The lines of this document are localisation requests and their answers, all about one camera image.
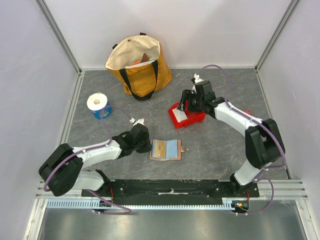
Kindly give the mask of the yellow credit card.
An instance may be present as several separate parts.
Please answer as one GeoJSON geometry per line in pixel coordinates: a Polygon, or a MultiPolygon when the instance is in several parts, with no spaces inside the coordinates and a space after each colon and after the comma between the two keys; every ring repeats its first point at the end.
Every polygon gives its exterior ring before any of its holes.
{"type": "Polygon", "coordinates": [[[166,156],[166,142],[163,140],[154,139],[152,141],[152,157],[164,159],[166,156]]]}

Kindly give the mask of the tan leather card holder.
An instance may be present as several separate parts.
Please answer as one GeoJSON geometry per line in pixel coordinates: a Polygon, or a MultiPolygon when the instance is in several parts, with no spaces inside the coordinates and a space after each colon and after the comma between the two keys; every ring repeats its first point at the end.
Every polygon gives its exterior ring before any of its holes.
{"type": "Polygon", "coordinates": [[[149,158],[154,161],[179,161],[182,158],[182,153],[185,151],[182,146],[182,141],[178,139],[163,140],[166,142],[166,153],[164,158],[154,158],[153,153],[153,144],[152,150],[149,153],[149,158]]]}

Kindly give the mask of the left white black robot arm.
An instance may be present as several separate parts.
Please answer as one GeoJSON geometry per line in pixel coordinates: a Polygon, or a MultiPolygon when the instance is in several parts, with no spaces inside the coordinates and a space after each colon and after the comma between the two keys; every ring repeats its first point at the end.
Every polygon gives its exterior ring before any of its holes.
{"type": "Polygon", "coordinates": [[[38,170],[44,180],[43,190],[56,197],[71,190],[85,189],[94,191],[98,196],[106,196],[110,192],[109,179],[99,169],[87,171],[86,168],[127,157],[133,152],[148,153],[151,148],[149,129],[139,122],[133,124],[130,131],[102,143],[84,147],[71,147],[63,143],[38,170]]]}

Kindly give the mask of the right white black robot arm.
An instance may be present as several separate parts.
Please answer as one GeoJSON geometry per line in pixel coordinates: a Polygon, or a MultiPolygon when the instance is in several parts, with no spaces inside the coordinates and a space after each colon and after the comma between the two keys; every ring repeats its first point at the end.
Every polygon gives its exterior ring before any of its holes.
{"type": "Polygon", "coordinates": [[[224,97],[216,97],[208,80],[195,81],[191,90],[182,91],[177,110],[205,113],[244,136],[246,160],[230,176],[229,191],[242,196],[261,171],[273,168],[273,163],[285,160],[285,146],[277,123],[253,117],[232,105],[224,97]]]}

